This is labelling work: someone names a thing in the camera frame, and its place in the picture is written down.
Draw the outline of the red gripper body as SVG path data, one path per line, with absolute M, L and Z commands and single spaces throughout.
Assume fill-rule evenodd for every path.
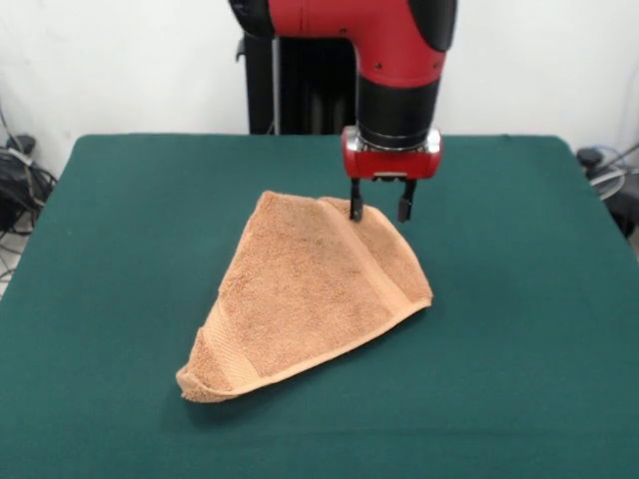
M 435 175 L 440 164 L 442 135 L 431 128 L 416 149 L 380 150 L 368 145 L 356 126 L 348 126 L 341 134 L 341 150 L 345 172 L 351 179 L 425 180 Z

